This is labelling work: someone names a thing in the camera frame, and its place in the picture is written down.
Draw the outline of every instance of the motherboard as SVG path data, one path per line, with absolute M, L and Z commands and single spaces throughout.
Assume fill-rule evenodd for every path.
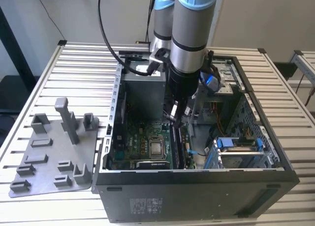
M 112 169 L 176 169 L 180 162 L 182 168 L 193 168 L 187 126 L 182 125 L 175 139 L 171 129 L 169 123 L 128 119 L 125 145 L 115 149 Z

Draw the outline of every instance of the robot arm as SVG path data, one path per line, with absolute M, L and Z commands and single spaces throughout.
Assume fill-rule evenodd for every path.
M 158 49 L 170 49 L 168 84 L 174 107 L 169 117 L 173 121 L 181 119 L 188 98 L 196 92 L 201 68 L 210 69 L 206 45 L 216 1 L 156 0 L 150 51 L 152 58 Z

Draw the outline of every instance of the gray 3d printed holder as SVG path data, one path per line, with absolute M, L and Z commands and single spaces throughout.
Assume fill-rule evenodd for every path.
M 35 114 L 34 132 L 10 185 L 10 197 L 91 186 L 99 120 L 92 113 L 76 119 L 67 106 L 67 98 L 56 100 L 62 120 L 49 121 L 46 114 Z

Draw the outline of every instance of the aluminum extrusion table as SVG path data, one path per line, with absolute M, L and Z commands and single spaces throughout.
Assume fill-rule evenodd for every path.
M 143 45 L 115 45 L 113 49 L 117 52 L 146 51 L 148 48 Z M 158 222 L 146 225 L 315 225 L 315 120 L 267 54 L 262 54 L 257 49 L 211 49 L 216 55 L 238 58 L 300 178 L 300 184 L 257 221 Z M 9 184 L 14 179 L 16 166 L 20 164 L 32 134 L 32 116 L 45 112 L 50 120 L 59 119 L 59 114 L 54 109 L 57 97 L 68 97 L 69 111 L 74 111 L 76 117 L 88 112 L 99 117 L 98 149 L 101 138 L 106 133 L 116 64 L 103 44 L 68 42 L 56 48 L 0 148 L 0 223 L 19 223 L 23 226 L 116 225 L 109 223 L 99 195 L 92 194 L 90 190 L 23 198 L 8 196 Z

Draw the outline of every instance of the side panel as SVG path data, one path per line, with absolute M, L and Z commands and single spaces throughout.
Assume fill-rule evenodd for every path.
M 111 223 L 256 218 L 290 183 L 98 186 Z

